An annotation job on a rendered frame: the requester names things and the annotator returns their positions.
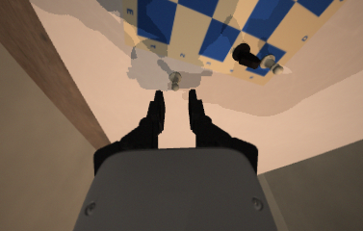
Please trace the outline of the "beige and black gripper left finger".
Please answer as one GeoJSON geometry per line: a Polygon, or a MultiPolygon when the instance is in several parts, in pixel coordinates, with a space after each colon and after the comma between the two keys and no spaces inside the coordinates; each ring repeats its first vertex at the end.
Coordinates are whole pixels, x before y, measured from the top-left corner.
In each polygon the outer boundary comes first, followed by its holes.
{"type": "Polygon", "coordinates": [[[102,163],[110,155],[118,151],[131,149],[158,148],[158,136],[164,131],[166,106],[163,92],[156,90],[154,101],[150,101],[147,115],[139,122],[139,126],[120,139],[93,154],[94,176],[102,163]],[[151,111],[152,110],[152,111],[151,111]]]}

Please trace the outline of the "blue and tan chessboard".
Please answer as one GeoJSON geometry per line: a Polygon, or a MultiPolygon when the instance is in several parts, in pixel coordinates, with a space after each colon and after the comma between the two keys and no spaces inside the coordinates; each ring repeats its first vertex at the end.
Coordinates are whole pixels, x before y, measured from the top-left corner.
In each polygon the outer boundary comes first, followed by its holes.
{"type": "Polygon", "coordinates": [[[125,45],[265,86],[275,75],[236,62],[241,43],[285,65],[347,0],[122,0],[125,45]]]}

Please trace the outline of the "white pawn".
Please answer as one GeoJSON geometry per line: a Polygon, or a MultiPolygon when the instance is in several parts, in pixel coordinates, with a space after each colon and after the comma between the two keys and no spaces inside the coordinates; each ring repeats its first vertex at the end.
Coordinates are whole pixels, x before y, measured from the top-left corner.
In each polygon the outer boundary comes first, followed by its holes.
{"type": "Polygon", "coordinates": [[[283,66],[280,66],[280,64],[276,64],[274,59],[274,55],[267,55],[261,60],[259,65],[261,68],[269,68],[275,75],[281,74],[284,68],[283,66]]]}
{"type": "Polygon", "coordinates": [[[169,76],[170,81],[172,82],[171,88],[174,91],[179,90],[179,83],[181,81],[181,75],[178,72],[173,72],[169,76]]]}

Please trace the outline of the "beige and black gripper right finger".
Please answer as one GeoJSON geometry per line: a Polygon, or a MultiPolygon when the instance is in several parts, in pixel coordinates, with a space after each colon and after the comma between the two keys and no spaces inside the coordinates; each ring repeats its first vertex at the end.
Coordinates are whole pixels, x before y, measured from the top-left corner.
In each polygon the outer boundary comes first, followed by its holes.
{"type": "Polygon", "coordinates": [[[195,90],[189,90],[188,108],[190,128],[195,134],[195,147],[228,147],[241,151],[247,156],[257,175],[258,148],[254,144],[232,138],[227,132],[212,123],[212,119],[205,115],[202,100],[197,99],[195,90]]]}

